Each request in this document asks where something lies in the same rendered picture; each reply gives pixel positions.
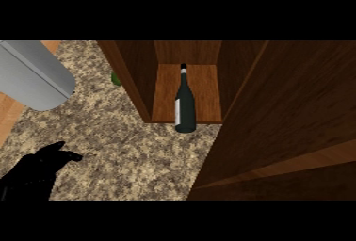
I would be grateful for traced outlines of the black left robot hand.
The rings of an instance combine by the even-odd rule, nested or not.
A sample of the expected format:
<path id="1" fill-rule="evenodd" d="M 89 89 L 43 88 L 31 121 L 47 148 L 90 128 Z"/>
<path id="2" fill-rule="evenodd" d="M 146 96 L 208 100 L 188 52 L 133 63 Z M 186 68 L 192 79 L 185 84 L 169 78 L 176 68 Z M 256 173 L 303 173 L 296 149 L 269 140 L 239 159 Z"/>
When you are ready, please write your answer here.
<path id="1" fill-rule="evenodd" d="M 10 171 L 0 178 L 0 201 L 47 201 L 56 175 L 68 162 L 80 162 L 83 156 L 61 148 L 59 141 L 25 154 Z"/>

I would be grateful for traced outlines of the dark green wine bottle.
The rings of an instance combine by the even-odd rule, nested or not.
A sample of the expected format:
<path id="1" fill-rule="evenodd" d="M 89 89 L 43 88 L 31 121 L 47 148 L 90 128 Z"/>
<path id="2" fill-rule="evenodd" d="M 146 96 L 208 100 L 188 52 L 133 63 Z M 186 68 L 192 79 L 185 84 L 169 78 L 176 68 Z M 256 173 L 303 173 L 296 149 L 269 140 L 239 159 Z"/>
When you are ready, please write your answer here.
<path id="1" fill-rule="evenodd" d="M 192 133 L 197 130 L 195 98 L 188 85 L 188 68 L 180 64 L 180 85 L 176 95 L 176 131 Z"/>

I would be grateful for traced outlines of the brown wooden cabinet door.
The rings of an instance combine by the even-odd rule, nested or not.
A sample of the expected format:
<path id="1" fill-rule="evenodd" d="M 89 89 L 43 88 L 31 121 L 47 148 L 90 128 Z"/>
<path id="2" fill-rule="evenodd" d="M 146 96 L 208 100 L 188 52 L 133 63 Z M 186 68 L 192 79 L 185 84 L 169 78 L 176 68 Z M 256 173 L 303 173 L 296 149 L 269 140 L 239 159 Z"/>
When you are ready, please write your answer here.
<path id="1" fill-rule="evenodd" d="M 356 139 L 356 40 L 265 40 L 247 63 L 188 199 L 356 199 L 356 161 L 236 180 Z"/>

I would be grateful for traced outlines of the grey rounded appliance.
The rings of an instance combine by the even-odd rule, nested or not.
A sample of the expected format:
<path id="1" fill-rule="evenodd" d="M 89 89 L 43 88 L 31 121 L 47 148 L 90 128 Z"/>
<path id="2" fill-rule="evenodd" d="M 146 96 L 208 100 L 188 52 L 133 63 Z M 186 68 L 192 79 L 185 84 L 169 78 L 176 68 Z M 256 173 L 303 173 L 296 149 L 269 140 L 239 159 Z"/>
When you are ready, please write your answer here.
<path id="1" fill-rule="evenodd" d="M 75 78 L 39 40 L 0 40 L 0 92 L 36 111 L 61 106 Z"/>

